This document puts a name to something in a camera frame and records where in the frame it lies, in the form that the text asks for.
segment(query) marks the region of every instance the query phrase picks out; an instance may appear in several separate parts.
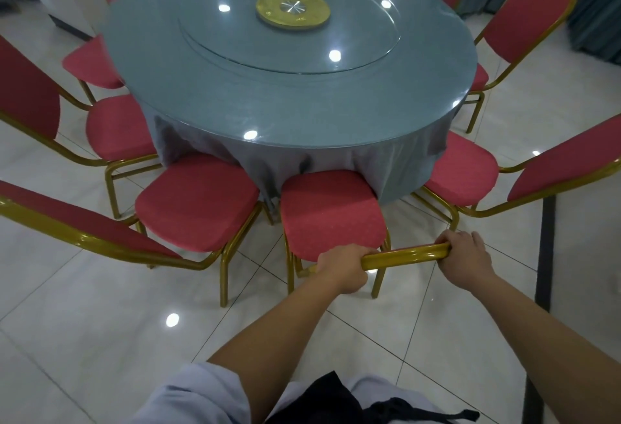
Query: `red seat cushion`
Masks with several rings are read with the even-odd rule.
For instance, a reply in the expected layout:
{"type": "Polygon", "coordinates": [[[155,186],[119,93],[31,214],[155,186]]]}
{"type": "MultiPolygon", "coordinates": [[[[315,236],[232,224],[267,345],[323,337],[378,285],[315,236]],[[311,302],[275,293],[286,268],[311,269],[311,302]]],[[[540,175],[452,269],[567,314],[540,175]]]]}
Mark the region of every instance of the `red seat cushion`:
{"type": "Polygon", "coordinates": [[[124,85],[105,51],[101,35],[69,53],[63,59],[63,67],[77,79],[98,87],[118,89],[124,85]]]}
{"type": "Polygon", "coordinates": [[[239,166],[190,154],[169,166],[136,199],[136,214],[163,240],[189,251],[216,251],[250,215],[259,190],[239,166]]]}
{"type": "Polygon", "coordinates": [[[169,255],[175,258],[181,257],[157,241],[134,231],[122,222],[116,222],[99,213],[76,207],[64,201],[51,199],[17,185],[0,181],[0,196],[115,245],[137,251],[169,255]]]}
{"type": "Polygon", "coordinates": [[[131,95],[99,100],[88,112],[86,137],[95,153],[108,161],[155,154],[145,116],[131,95]]]}
{"type": "Polygon", "coordinates": [[[373,190],[351,170],[291,177],[283,185],[280,214],[291,252],[307,261],[335,246],[377,248],[386,237],[373,190]]]}
{"type": "Polygon", "coordinates": [[[474,205],[491,192],[498,179],[494,156],[469,139],[448,132],[446,151],[435,163],[425,187],[453,205],[474,205]]]}
{"type": "Polygon", "coordinates": [[[618,158],[621,158],[621,114],[535,157],[516,180],[507,200],[586,176],[618,158]]]}
{"type": "Polygon", "coordinates": [[[483,87],[489,81],[489,76],[484,67],[482,67],[479,63],[476,64],[476,74],[474,76],[474,82],[472,83],[472,87],[470,87],[471,91],[482,91],[483,87]]]}

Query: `gray curtain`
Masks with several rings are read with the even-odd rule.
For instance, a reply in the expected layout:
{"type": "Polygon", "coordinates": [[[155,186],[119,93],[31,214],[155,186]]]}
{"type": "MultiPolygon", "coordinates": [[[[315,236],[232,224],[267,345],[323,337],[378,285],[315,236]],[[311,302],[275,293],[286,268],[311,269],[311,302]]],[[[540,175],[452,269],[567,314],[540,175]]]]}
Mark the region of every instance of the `gray curtain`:
{"type": "Polygon", "coordinates": [[[578,0],[568,24],[572,48],[621,64],[621,0],[578,0]]]}

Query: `glass tabletop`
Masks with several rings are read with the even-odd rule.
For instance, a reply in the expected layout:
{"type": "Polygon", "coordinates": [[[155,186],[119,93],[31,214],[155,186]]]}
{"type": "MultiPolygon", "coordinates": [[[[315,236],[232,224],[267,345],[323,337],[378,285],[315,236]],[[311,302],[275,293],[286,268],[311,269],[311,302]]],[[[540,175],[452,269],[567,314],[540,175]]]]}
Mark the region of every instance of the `glass tabletop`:
{"type": "Polygon", "coordinates": [[[441,0],[115,0],[103,36],[139,101],[271,146],[413,133],[462,101],[477,63],[441,0]]]}

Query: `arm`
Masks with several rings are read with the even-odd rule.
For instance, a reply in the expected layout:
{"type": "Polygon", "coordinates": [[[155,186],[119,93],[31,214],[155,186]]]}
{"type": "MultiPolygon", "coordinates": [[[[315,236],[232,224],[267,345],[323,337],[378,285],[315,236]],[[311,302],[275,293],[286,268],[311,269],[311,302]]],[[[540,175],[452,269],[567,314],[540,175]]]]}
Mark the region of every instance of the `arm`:
{"type": "Polygon", "coordinates": [[[446,241],[452,250],[440,270],[485,306],[556,418],[618,420],[621,364],[498,277],[478,233],[444,232],[437,242],[446,241]]]}
{"type": "Polygon", "coordinates": [[[330,303],[339,294],[356,292],[366,284],[360,258],[374,252],[350,245],[320,255],[316,275],[207,361],[239,376],[254,424],[263,422],[275,406],[330,303]]]}

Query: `forearm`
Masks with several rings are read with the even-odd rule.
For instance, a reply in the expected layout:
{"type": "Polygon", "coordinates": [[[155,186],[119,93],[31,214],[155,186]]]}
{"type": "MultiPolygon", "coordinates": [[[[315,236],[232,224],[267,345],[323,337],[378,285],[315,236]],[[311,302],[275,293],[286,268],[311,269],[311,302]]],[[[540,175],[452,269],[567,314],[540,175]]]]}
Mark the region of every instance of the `forearm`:
{"type": "Polygon", "coordinates": [[[499,277],[482,280],[472,293],[561,423],[618,419],[621,364],[499,277]]]}
{"type": "Polygon", "coordinates": [[[320,272],[222,346],[208,362],[240,378],[252,413],[263,422],[287,386],[338,288],[320,272]]]}

